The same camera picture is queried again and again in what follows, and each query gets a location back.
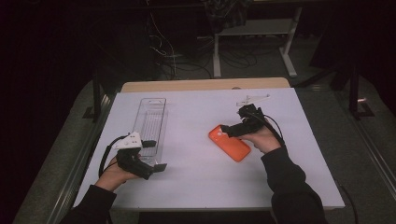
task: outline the table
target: table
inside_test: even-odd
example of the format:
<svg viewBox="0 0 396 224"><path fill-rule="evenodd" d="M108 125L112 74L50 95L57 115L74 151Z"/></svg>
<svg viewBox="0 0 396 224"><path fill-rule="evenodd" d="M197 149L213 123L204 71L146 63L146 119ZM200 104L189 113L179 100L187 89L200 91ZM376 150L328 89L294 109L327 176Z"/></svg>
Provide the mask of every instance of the table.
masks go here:
<svg viewBox="0 0 396 224"><path fill-rule="evenodd" d="M246 89L248 83L252 89ZM325 208L344 207L297 95L284 78L126 83L116 96L75 205L96 181L105 147L113 139L132 131L140 99L164 97L168 118L162 162L168 166L149 180L138 179L122 185L116 191L118 197L113 208L135 211L270 209L272 191L266 183L259 150L250 145L250 154L235 162L207 137L219 123L240 122L235 103L247 94L271 95L269 100L256 106L277 121L290 157L305 170L308 184L321 197ZM111 151L107 162L115 154L115 150Z"/></svg>
<svg viewBox="0 0 396 224"><path fill-rule="evenodd" d="M297 77L293 63L289 57L291 42L300 19L302 8L297 7L293 18L290 19L271 19L271 20L252 20L247 21L245 26L237 26L224 29L221 33L215 34L215 47L213 53L214 77L221 77L219 61L219 36L221 35L283 35L287 34L285 44L279 48L283 63L288 70L290 77Z"/></svg>

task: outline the hand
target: hand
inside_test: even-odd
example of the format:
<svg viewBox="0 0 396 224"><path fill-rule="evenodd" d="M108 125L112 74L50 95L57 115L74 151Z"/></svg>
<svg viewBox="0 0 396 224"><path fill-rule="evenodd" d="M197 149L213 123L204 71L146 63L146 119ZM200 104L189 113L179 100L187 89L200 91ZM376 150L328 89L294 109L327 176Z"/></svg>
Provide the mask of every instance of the hand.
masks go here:
<svg viewBox="0 0 396 224"><path fill-rule="evenodd" d="M139 176L122 170L117 164L117 159L113 158L95 185L102 189L114 191L127 180L136 178L139 178Z"/></svg>
<svg viewBox="0 0 396 224"><path fill-rule="evenodd" d="M275 136L265 126L255 133L248 133L239 138L252 142L254 147L264 154L281 147Z"/></svg>

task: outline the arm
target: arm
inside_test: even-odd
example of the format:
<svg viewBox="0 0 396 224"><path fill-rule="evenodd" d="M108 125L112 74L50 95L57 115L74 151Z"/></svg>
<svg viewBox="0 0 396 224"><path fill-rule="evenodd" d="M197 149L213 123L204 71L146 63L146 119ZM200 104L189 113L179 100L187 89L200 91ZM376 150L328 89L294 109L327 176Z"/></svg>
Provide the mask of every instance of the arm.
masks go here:
<svg viewBox="0 0 396 224"><path fill-rule="evenodd" d="M272 206L279 224L327 223L319 196L305 183L304 171L291 161L286 147L268 129L241 138L264 153L262 162L274 192Z"/></svg>
<svg viewBox="0 0 396 224"><path fill-rule="evenodd" d="M90 186L81 203L62 219L61 224L106 223L108 211L117 196L113 191L134 178L137 176L123 171L114 158L95 185Z"/></svg>

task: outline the white cable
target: white cable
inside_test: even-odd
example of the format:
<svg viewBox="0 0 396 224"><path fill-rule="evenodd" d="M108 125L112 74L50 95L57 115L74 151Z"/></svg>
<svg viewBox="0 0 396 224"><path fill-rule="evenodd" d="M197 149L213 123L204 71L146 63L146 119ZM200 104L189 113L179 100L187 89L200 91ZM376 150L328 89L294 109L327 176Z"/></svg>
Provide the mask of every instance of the white cable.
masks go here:
<svg viewBox="0 0 396 224"><path fill-rule="evenodd" d="M154 47L150 47L151 49L154 49L155 51L157 51L159 54L161 54L162 56L165 56L166 55L166 52L164 51L164 50L158 50L158 49L155 49Z"/></svg>
<svg viewBox="0 0 396 224"><path fill-rule="evenodd" d="M174 74L175 74L175 77L177 77L177 75L176 75L175 51L174 51L174 49L173 49L173 46L172 46L172 44L169 42L169 40L166 39L166 38L163 36L163 34L160 32L160 29L158 29L157 24L155 23L154 17L152 16L152 13L151 13L151 12L149 13L149 15L151 16L152 23L154 24L155 29L157 30L158 34L160 34L160 36L168 43L169 47L171 47L172 56L173 56L173 61L174 61Z"/></svg>
<svg viewBox="0 0 396 224"><path fill-rule="evenodd" d="M160 39L159 36L157 36L157 35L151 35L150 37L157 37L157 38L160 40L160 48L163 46L163 40Z"/></svg>

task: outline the cable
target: cable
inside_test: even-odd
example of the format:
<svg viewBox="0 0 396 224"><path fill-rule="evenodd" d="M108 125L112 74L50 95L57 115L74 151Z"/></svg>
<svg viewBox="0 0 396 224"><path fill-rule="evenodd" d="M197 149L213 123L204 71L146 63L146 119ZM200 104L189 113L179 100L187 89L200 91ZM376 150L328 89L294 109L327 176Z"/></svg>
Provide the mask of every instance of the cable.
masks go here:
<svg viewBox="0 0 396 224"><path fill-rule="evenodd" d="M160 29L158 29L158 26L157 26L157 24L155 23L155 20L154 20L154 16L152 15L151 12L149 13L149 15L150 15L150 17L151 17L151 22L152 22L152 24L154 25L155 29L157 30L158 34L160 34L160 36L168 43L169 47L170 47L171 50L172 50L172 56L173 56L173 60L174 60L174 69L173 69L173 73L174 73L174 74L173 74L173 78L175 78L175 77L177 77L177 74L176 74L176 60L175 60L175 51L174 51L174 48L173 48L172 44L169 42L169 40L166 39L165 36L163 36L163 34L161 33Z"/></svg>
<svg viewBox="0 0 396 224"><path fill-rule="evenodd" d="M352 206L353 216L355 218L355 224L359 224L358 210L356 209L356 206L352 200L352 197L350 196L347 189L343 185L341 185L336 179L334 179L334 181L335 181L335 183L337 183L338 187L340 187L340 189L346 194L347 199L349 200L350 205Z"/></svg>
<svg viewBox="0 0 396 224"><path fill-rule="evenodd" d="M105 172L105 170L106 170L107 168L109 168L110 166L112 166L112 165L114 165L114 164L117 163L117 162L113 162L113 163L109 164L109 165L106 167L106 169L104 169L104 167L105 167L105 162L106 162L106 160L107 160L107 156L108 156L108 153L110 152L111 148L113 147L113 145L114 145L117 141L119 141L119 140L121 140L121 139L124 139L126 136L128 136L128 135L120 136L120 137L114 139L114 140L110 143L110 145L108 145L108 146L106 147L105 153L103 154L102 160L101 160L100 165L99 165L99 171L98 171L99 177ZM107 222L108 222L108 224L113 224L113 220L111 219L110 211L108 211L108 213L107 213Z"/></svg>
<svg viewBox="0 0 396 224"><path fill-rule="evenodd" d="M174 80L175 78L179 79L179 77L174 77L174 76L173 76L173 74L174 74L174 71L173 71L174 67L173 67L172 65L167 64L167 63L162 63L162 65L168 66L168 67L170 68L170 70L171 70L171 73L168 74L168 73L163 69L163 66L161 66L161 70L163 71L163 73L165 74L165 76L166 76L166 78L167 78L168 80Z"/></svg>
<svg viewBox="0 0 396 224"><path fill-rule="evenodd" d="M160 39L159 36L157 36L157 35L151 35L150 37L157 37L157 38L160 40L160 47L163 46L163 41Z"/></svg>
<svg viewBox="0 0 396 224"><path fill-rule="evenodd" d="M191 62L182 62L182 63L177 63L177 64L179 64L179 65L181 65L181 64L190 65L190 66L194 66L196 68L188 69L188 68L181 68L181 67L177 66L177 69L178 70L182 70L182 71L197 71L197 70L203 69L203 70L205 70L207 72L209 78L212 79L213 78L212 74L210 73L210 71L208 69L206 69L206 67L210 63L210 61L211 61L211 57L209 55L209 57L207 57L204 65L200 65L200 64L197 64L197 63L191 63ZM163 64L167 65L167 66L170 66L170 64L167 63L167 62L163 62Z"/></svg>
<svg viewBox="0 0 396 224"><path fill-rule="evenodd" d="M104 167L105 167L105 162L106 162L106 160L107 160L107 156L108 156L108 154L109 154L111 148L113 147L113 145L114 145L117 141L119 141L119 140L121 140L121 139L124 139L126 136L128 136L128 135L120 136L120 137L114 139L114 140L110 143L110 145L108 145L108 146L106 147L105 153L103 154L102 160L101 160L100 165L99 165L99 171L98 171L99 177L100 177L100 176L103 174L103 172L105 171L105 169L104 169Z"/></svg>
<svg viewBox="0 0 396 224"><path fill-rule="evenodd" d="M263 124L266 128L268 128L268 129L271 131L271 133L275 136L275 138L276 138L276 140L279 142L279 144L280 144L282 147L285 146L285 140L283 140L282 132L280 131L280 127L277 125L276 122L275 122L275 125L276 125L277 128L279 129L280 134L279 134L279 133L274 129L274 127L273 127L268 121L266 121L265 119L262 119L262 118L260 118L260 117L258 117L258 116L256 116L256 115L254 115L254 114L251 114L251 113L247 113L247 114L250 115L251 117L254 117L255 119L261 121L262 124ZM269 119L271 119L272 121L274 121L274 120L273 120L271 117L269 117L269 116L264 115L264 117L268 117Z"/></svg>
<svg viewBox="0 0 396 224"><path fill-rule="evenodd" d="M158 49L155 49L154 47L150 47L151 49L154 49L155 51L157 51L159 54L161 54L162 56L165 56L166 55L166 52L165 51L163 51L163 50L158 50Z"/></svg>
<svg viewBox="0 0 396 224"><path fill-rule="evenodd" d="M206 55L207 53L213 54L213 49L215 45L215 40L212 36L208 38L209 41L207 43L204 43L201 47L197 48L197 57L202 57L203 55Z"/></svg>
<svg viewBox="0 0 396 224"><path fill-rule="evenodd" d="M178 62L177 64L196 64L196 65L199 65L202 67L207 67L207 65L210 63L211 59L212 59L211 54L208 54L208 57L206 58L205 63L203 65L193 63L191 60L186 61L186 62Z"/></svg>
<svg viewBox="0 0 396 224"><path fill-rule="evenodd" d="M261 41L259 42L259 44L255 45L252 49L250 49L250 50L248 50L248 51L246 51L246 52L244 52L242 54L238 54L238 53L235 53L233 51L235 51L235 50L244 51L244 49L246 48L246 46L244 46L242 44L241 40L239 40L239 42L240 42L240 44L239 44L238 47L236 47L235 45L232 45L230 43L225 43L225 45L231 47L231 50L226 50L226 52L228 54L230 54L231 56L233 56L234 59L226 56L224 53L220 53L219 54L221 56L221 59L225 63L227 63L228 65L230 65L231 67L234 67L234 68L248 68L250 66L256 65L257 62L258 62L256 56L272 53L275 50L277 50L279 46L281 46L281 45L279 45L279 46L275 47L274 49L268 50L268 51L266 51L264 53L254 53L257 49L260 48L260 46L264 42L264 38L262 38ZM248 60L248 56L252 57L254 61L250 62Z"/></svg>

